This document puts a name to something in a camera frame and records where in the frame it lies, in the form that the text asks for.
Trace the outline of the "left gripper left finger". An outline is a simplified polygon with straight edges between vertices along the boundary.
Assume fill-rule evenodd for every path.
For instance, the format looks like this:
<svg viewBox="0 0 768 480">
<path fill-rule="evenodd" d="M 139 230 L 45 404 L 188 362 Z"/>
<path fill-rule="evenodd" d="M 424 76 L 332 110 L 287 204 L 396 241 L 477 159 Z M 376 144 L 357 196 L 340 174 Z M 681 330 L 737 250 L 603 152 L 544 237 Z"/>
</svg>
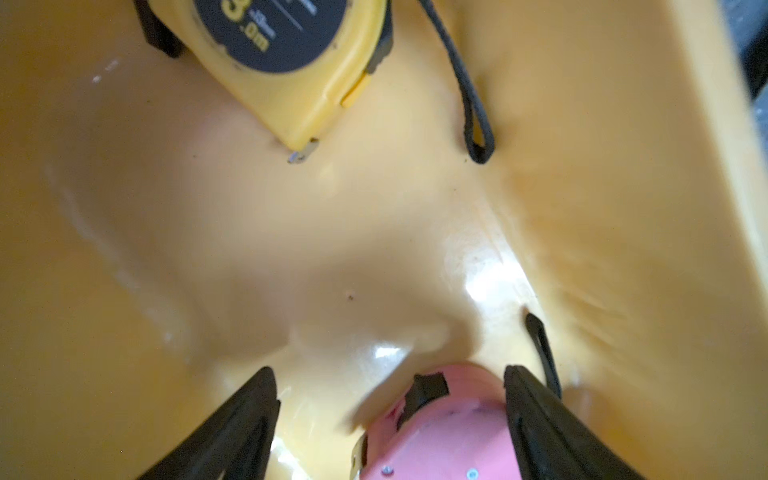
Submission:
<svg viewBox="0 0 768 480">
<path fill-rule="evenodd" d="M 264 479 L 281 403 L 270 367 L 259 369 L 142 479 Z"/>
</svg>

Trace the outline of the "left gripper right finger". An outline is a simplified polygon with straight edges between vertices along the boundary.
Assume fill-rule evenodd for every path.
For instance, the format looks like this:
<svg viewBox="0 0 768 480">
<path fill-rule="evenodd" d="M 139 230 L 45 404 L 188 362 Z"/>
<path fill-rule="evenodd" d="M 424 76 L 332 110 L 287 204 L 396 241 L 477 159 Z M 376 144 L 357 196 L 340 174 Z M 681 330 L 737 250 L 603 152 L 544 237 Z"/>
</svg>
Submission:
<svg viewBox="0 0 768 480">
<path fill-rule="evenodd" d="M 507 422 L 523 479 L 640 479 L 527 368 L 504 373 Z"/>
</svg>

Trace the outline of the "pink object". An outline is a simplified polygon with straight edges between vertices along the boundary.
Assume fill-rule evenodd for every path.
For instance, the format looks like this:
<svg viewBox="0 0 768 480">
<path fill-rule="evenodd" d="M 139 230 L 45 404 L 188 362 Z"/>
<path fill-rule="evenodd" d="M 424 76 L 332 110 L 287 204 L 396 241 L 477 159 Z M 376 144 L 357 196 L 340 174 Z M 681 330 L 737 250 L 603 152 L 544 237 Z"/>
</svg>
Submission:
<svg viewBox="0 0 768 480">
<path fill-rule="evenodd" d="M 352 453 L 353 479 L 519 479 L 503 381 L 474 363 L 413 377 Z"/>
</svg>

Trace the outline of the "yellow plastic storage bin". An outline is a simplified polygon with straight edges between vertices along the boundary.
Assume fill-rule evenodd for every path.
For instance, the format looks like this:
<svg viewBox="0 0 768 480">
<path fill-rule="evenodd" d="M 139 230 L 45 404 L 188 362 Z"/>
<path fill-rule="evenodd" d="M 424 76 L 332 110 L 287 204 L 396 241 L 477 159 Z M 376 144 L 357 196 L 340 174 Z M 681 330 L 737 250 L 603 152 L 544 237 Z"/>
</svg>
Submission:
<svg viewBox="0 0 768 480">
<path fill-rule="evenodd" d="M 440 1 L 309 159 L 129 1 L 1 5 L 1 475 L 133 479 L 256 370 L 271 479 L 418 371 L 542 369 L 649 479 L 767 475 L 767 160 L 715 1 Z"/>
</svg>

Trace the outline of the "yellow tape measure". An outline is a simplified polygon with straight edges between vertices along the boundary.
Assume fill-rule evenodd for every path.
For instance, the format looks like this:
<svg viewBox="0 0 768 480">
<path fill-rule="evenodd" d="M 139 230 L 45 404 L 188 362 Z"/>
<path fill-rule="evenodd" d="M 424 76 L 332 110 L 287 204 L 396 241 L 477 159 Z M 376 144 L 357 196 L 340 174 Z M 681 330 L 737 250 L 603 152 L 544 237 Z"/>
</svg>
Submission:
<svg viewBox="0 0 768 480">
<path fill-rule="evenodd" d="M 189 49 L 304 161 L 394 45 L 389 1 L 137 1 L 148 44 Z"/>
</svg>

